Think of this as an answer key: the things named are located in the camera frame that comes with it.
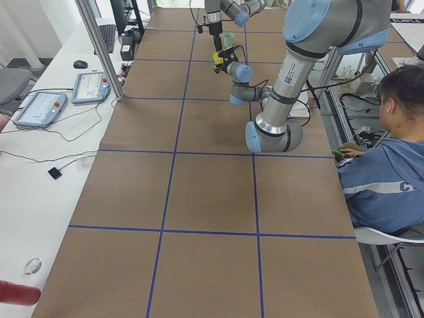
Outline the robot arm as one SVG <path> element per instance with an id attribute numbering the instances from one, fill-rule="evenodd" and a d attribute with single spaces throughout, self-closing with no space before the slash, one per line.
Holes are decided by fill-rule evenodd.
<path id="1" fill-rule="evenodd" d="M 265 1 L 253 0 L 238 4 L 231 0 L 205 1 L 205 26 L 213 36 L 215 51 L 223 49 L 220 35 L 223 33 L 221 13 L 226 14 L 237 26 L 243 27 L 249 18 L 265 8 Z"/>
<path id="2" fill-rule="evenodd" d="M 231 56 L 232 48 L 222 47 L 222 14 L 243 27 L 251 15 L 261 12 L 263 1 L 206 1 L 204 21 L 213 36 L 215 72 L 233 79 L 230 102 L 260 102 L 263 110 L 247 123 L 245 139 L 253 153 L 287 152 L 303 138 L 301 125 L 290 112 L 298 100 L 317 60 L 330 47 L 339 54 L 356 54 L 383 46 L 390 33 L 391 1 L 294 1 L 284 19 L 283 36 L 287 53 L 274 84 L 262 90 L 249 82 L 250 66 Z"/>

